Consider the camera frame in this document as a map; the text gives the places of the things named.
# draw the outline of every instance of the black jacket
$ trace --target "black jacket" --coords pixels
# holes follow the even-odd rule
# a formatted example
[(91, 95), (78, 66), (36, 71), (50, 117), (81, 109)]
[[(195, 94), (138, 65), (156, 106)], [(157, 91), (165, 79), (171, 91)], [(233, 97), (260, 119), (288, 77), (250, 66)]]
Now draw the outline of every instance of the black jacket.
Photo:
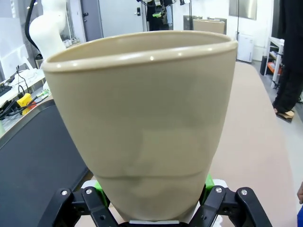
[(283, 63), (303, 73), (303, 0), (281, 0), (280, 7), (285, 32)]

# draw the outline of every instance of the white door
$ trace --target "white door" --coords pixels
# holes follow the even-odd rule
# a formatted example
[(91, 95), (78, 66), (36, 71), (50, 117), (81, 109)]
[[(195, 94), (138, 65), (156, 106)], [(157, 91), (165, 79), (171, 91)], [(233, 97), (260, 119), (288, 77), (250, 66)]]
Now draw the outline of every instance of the white door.
[(136, 0), (99, 0), (103, 36), (143, 31), (141, 3)]

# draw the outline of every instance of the cup rim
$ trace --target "cup rim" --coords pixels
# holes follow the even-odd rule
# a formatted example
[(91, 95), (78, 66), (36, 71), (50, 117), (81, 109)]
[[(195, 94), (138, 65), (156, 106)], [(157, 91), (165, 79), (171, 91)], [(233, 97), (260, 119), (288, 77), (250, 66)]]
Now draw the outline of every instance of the cup rim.
[[(64, 52), (72, 52), (77, 48), (85, 48), (86, 45), (90, 43), (102, 42), (109, 39), (118, 39), (121, 37), (129, 36), (145, 36), (147, 33), (199, 33), (201, 35), (211, 35), (217, 36), (219, 38), (225, 39), (226, 42), (217, 43), (217, 44), (203, 44), (203, 45), (194, 45), (188, 47), (175, 47), (168, 49), (158, 49), (158, 50), (149, 50), (141, 52), (128, 52), (122, 54), (114, 54), (108, 56), (100, 57), (91, 57), (85, 59), (78, 59), (72, 61), (58, 61), (55, 59), (60, 57)], [(102, 38), (94, 41), (89, 41), (81, 45), (66, 49), (62, 52), (52, 55), (47, 58), (41, 68), (46, 72), (74, 72), (82, 70), (97, 70), (105, 69), (126, 65), (136, 65), (136, 64), (145, 64), (145, 63), (154, 63), (160, 61), (173, 61), (173, 60), (183, 60), (188, 58), (201, 57), (206, 55), (213, 55), (217, 53), (223, 53), (235, 50), (238, 47), (238, 41), (231, 39), (226, 35), (212, 32), (202, 32), (202, 31), (154, 31), (154, 32), (140, 32), (132, 33), (126, 35), (117, 35), (107, 38)]]

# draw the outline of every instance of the beige tabletop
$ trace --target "beige tabletop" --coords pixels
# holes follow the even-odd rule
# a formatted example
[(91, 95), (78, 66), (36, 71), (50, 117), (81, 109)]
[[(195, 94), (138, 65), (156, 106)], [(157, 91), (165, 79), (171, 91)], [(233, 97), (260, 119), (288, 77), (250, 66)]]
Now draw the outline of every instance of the beige tabletop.
[[(210, 173), (233, 191), (251, 187), (274, 227), (295, 227), (293, 181), (282, 132), (257, 71), (237, 63), (220, 144)], [(113, 207), (117, 221), (122, 222)], [(95, 226), (90, 217), (77, 227)], [(233, 226), (224, 219), (223, 227)]]

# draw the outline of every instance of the hand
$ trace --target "hand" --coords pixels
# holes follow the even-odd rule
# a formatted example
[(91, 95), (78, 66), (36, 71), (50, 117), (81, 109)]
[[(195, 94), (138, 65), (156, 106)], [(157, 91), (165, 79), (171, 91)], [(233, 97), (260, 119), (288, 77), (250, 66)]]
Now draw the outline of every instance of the hand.
[(299, 198), (299, 203), (303, 204), (303, 182), (302, 182), (301, 187), (300, 187), (300, 189), (297, 193), (297, 196)]

